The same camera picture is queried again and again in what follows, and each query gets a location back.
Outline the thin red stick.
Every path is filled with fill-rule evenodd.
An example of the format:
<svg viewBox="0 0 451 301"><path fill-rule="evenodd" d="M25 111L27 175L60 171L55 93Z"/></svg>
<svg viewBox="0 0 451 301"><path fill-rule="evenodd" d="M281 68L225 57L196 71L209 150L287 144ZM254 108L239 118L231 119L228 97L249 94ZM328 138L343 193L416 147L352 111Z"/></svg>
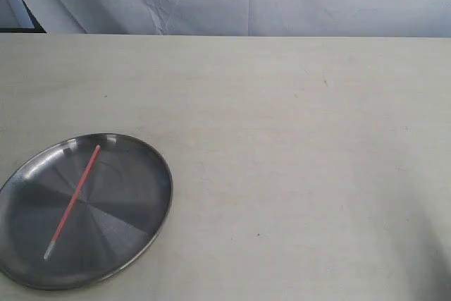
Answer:
<svg viewBox="0 0 451 301"><path fill-rule="evenodd" d="M99 156L100 150L101 150L100 145L97 145L94 148L94 151L92 152L92 155L91 155L91 157L88 161L88 164L86 165L85 170L76 186L76 189L68 203L68 206L66 207L66 210L64 211L63 216L61 217L61 220L59 221L59 224L58 224L58 226L47 246L47 249L43 255L44 261L48 261L50 259L52 252L54 251L54 248L56 246L56 242L58 241L58 239L63 231L63 228L65 227L65 224L70 216L70 213L73 210L73 207L75 205L77 198L79 197L79 195L81 193L81 190L83 188L83 185L85 184L85 181L87 180L87 177L89 176L90 172L92 171L94 163L95 163L97 157Z"/></svg>

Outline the black frame at left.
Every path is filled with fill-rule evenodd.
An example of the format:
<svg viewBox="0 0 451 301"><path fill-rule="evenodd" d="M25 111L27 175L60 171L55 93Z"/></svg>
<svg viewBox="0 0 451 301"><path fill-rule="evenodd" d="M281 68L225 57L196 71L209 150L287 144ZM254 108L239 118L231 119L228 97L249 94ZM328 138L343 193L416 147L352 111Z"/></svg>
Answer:
<svg viewBox="0 0 451 301"><path fill-rule="evenodd" d="M1 33L25 33L25 34L44 34L45 29L32 14L24 0L19 2L6 2L8 11L11 13L10 26L5 23L1 24Z"/></svg>

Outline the round stainless steel plate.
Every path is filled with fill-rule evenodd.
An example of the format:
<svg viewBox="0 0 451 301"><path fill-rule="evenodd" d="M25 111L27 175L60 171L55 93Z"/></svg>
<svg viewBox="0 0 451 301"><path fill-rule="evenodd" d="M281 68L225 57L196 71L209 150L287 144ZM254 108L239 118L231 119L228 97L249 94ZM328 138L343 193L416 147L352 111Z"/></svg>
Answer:
<svg viewBox="0 0 451 301"><path fill-rule="evenodd" d="M48 261L47 246L94 151L101 150ZM131 265L171 208L164 158L129 135L80 135L21 165L1 187L1 272L23 286L68 290Z"/></svg>

